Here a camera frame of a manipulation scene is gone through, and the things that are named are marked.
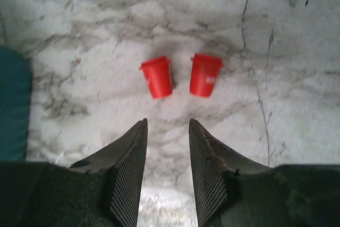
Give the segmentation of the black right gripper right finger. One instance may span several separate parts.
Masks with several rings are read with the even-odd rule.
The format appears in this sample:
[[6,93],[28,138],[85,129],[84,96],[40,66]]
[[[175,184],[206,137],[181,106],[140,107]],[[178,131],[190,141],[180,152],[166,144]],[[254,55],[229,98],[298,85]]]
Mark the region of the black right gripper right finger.
[[195,119],[189,143],[199,226],[339,226],[338,165],[268,167]]

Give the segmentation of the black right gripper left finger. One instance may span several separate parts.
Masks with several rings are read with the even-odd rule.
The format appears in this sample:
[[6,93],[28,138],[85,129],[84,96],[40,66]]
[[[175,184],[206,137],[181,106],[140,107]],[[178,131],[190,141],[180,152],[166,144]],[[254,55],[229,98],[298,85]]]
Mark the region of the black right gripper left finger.
[[1,162],[1,226],[136,226],[148,122],[62,167]]

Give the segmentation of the red capsule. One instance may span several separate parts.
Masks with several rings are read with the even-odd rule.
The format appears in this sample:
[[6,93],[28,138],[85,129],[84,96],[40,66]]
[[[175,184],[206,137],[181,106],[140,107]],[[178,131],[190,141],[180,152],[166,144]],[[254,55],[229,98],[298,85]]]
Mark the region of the red capsule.
[[219,57],[195,53],[191,57],[192,70],[189,91],[199,97],[210,97],[221,68],[224,66]]
[[167,97],[173,92],[169,63],[167,56],[160,56],[141,63],[139,70],[143,72],[154,99]]

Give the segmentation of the teal storage basket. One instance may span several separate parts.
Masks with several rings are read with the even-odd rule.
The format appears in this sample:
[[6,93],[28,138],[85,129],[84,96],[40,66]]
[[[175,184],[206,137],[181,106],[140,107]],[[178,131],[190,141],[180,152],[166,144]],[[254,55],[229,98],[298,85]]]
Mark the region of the teal storage basket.
[[1,160],[26,158],[32,70],[24,57],[1,46]]

